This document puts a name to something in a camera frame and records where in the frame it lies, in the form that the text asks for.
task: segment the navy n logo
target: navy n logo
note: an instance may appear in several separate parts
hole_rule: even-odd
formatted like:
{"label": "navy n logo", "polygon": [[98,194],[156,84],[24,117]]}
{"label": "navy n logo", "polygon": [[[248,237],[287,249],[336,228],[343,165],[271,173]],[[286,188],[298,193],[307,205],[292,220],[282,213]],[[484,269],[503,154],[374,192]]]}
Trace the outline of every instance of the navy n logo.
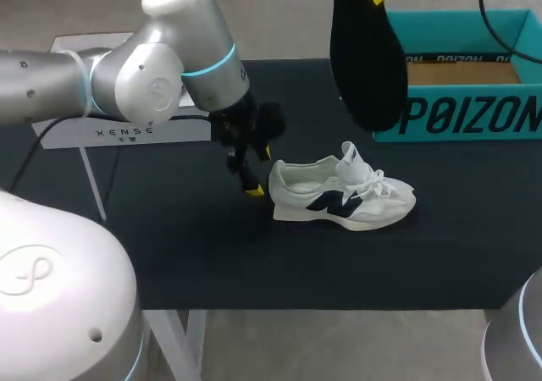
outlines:
{"label": "navy n logo", "polygon": [[341,218],[349,218],[362,204],[363,200],[361,197],[353,198],[356,195],[356,192],[350,196],[346,203],[342,204],[342,195],[343,192],[338,190],[328,190],[324,192],[317,200],[307,206],[308,210],[321,211],[325,208],[328,208],[329,214],[334,214]]}

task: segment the black shoe insole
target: black shoe insole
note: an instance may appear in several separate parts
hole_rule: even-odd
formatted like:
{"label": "black shoe insole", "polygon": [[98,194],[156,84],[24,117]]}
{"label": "black shoe insole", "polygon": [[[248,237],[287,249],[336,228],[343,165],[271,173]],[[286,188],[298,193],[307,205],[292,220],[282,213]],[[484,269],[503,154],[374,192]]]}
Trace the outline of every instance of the black shoe insole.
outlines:
{"label": "black shoe insole", "polygon": [[356,124],[367,131],[393,127],[407,104],[408,75],[384,5],[334,0],[330,58],[335,84]]}

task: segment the shoe laces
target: shoe laces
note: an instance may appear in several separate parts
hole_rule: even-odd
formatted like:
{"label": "shoe laces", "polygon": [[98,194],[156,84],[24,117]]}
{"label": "shoe laces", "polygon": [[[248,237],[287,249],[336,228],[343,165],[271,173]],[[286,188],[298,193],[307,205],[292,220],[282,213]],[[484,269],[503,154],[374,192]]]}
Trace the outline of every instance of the shoe laces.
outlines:
{"label": "shoe laces", "polygon": [[384,180],[384,171],[382,169],[373,171],[370,165],[367,165],[367,167],[367,179],[360,184],[347,185],[346,189],[357,192],[357,195],[353,198],[365,196],[370,192],[374,192],[378,197],[390,197],[397,188]]}

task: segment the white sneaker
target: white sneaker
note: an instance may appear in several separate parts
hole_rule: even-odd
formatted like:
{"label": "white sneaker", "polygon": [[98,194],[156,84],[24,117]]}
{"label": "white sneaker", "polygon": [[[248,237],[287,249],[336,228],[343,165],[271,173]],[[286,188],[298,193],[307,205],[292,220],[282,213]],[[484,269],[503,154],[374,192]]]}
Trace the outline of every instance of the white sneaker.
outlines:
{"label": "white sneaker", "polygon": [[354,231],[373,230],[404,218],[416,204],[413,188],[385,178],[359,156],[349,141],[344,157],[298,165],[277,161],[269,175],[275,220],[331,220]]}

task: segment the black table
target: black table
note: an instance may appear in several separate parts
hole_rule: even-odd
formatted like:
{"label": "black table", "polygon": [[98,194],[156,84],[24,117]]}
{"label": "black table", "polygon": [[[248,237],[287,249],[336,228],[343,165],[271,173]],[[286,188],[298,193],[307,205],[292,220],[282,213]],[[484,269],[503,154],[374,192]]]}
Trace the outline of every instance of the black table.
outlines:
{"label": "black table", "polygon": [[[538,141],[377,144],[351,122],[328,61],[255,61],[246,70],[259,101],[285,108],[274,159],[314,162],[350,140],[375,169],[414,186],[418,204],[374,232],[274,222],[265,199],[241,192],[220,145],[126,147],[108,225],[130,254],[144,309],[491,309],[542,265]],[[102,189],[115,151],[88,150]],[[52,206],[95,217],[75,152],[42,151],[36,162],[69,163],[55,196],[73,205]],[[252,165],[261,177],[271,167]],[[34,165],[21,191],[48,204],[52,196],[36,189],[42,172]],[[81,174],[86,192],[75,196]]]}

